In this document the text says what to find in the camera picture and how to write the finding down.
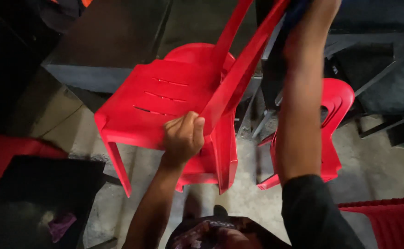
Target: person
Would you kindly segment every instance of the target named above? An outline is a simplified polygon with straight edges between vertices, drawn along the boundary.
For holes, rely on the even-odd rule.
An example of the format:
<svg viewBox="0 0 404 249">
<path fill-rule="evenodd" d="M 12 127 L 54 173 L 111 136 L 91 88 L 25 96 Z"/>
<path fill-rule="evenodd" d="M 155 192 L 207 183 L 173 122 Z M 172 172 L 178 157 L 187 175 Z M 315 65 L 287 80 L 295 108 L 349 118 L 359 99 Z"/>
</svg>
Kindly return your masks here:
<svg viewBox="0 0 404 249">
<path fill-rule="evenodd" d="M 320 178 L 323 53 L 340 0 L 314 0 L 290 32 L 287 76 L 277 131 L 282 217 L 293 248 L 363 248 Z M 195 112 L 169 121 L 165 153 L 131 221 L 124 249 L 157 248 L 166 228 L 178 178 L 204 144 L 204 118 Z M 166 248 L 289 248 L 248 218 L 214 216 L 183 220 Z"/>
</svg>

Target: concrete floor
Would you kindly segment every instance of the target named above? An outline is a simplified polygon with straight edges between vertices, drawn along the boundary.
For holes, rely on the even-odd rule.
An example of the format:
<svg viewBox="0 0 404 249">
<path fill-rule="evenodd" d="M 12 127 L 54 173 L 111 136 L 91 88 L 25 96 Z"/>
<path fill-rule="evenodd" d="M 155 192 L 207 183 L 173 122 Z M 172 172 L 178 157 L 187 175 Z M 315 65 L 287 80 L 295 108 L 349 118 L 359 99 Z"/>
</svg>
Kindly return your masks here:
<svg viewBox="0 0 404 249">
<path fill-rule="evenodd" d="M 93 113 L 65 87 L 53 89 L 55 92 L 44 99 L 43 105 L 31 103 L 42 106 L 39 107 L 42 110 L 38 111 L 30 129 L 26 129 L 29 135 L 53 142 L 68 151 L 72 158 L 104 160 L 107 162 L 104 172 L 117 177 L 98 134 Z M 26 106 L 28 108 L 28 104 L 20 106 L 20 113 L 25 113 Z M 364 120 L 369 126 L 378 122 L 376 118 Z M 274 129 L 274 124 L 273 120 L 267 130 Z M 11 134 L 19 134 L 18 129 L 12 130 Z M 392 148 L 386 133 L 362 140 L 357 135 L 355 124 L 349 123 L 334 133 L 333 142 L 343 165 L 339 177 L 328 183 L 336 203 L 404 197 L 404 149 Z M 249 126 L 245 126 L 237 139 L 239 165 L 235 182 L 225 194 L 219 196 L 214 184 L 186 186 L 183 193 L 175 193 L 160 248 L 164 248 L 170 233 L 180 223 L 186 196 L 190 192 L 199 199 L 202 216 L 212 215 L 213 206 L 220 204 L 230 215 L 247 216 L 289 243 L 280 215 L 280 186 L 265 191 L 256 187 L 256 182 L 272 174 L 268 146 L 256 148 L 256 144 L 256 140 L 249 138 Z M 106 184 L 98 192 L 84 233 L 86 248 L 112 237 L 119 239 L 117 248 L 122 247 L 133 214 L 162 155 L 161 151 L 123 144 L 118 144 L 118 148 L 133 193 L 127 198 L 122 187 L 111 184 Z M 377 248 L 370 222 L 364 215 L 347 212 L 343 215 L 367 248 Z"/>
</svg>

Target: purple cloth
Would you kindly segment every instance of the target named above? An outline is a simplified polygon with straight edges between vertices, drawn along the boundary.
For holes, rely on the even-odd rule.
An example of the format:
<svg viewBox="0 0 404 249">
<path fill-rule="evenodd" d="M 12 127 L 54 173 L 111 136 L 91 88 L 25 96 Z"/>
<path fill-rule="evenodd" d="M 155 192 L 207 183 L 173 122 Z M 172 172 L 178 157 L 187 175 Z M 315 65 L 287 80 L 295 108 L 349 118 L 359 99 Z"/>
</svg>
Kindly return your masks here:
<svg viewBox="0 0 404 249">
<path fill-rule="evenodd" d="M 48 223 L 48 228 L 53 243 L 58 242 L 70 226 L 76 221 L 76 216 L 72 213 L 66 213 L 63 216 L 56 217 Z"/>
</svg>

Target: forearm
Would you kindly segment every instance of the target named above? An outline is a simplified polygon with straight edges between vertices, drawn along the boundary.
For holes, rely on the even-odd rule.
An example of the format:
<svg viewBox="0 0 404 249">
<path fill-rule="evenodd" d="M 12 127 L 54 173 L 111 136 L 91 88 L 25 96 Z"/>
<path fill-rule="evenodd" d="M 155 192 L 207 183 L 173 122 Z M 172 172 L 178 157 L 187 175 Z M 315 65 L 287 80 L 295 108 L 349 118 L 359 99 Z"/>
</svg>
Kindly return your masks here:
<svg viewBox="0 0 404 249">
<path fill-rule="evenodd" d="M 159 246 L 168 223 L 173 194 L 184 165 L 176 165 L 166 154 L 134 213 L 124 249 L 152 249 Z"/>
<path fill-rule="evenodd" d="M 277 166 L 281 183 L 320 174 L 323 51 L 339 1 L 314 0 L 288 39 L 288 71 L 277 133 Z"/>
</svg>

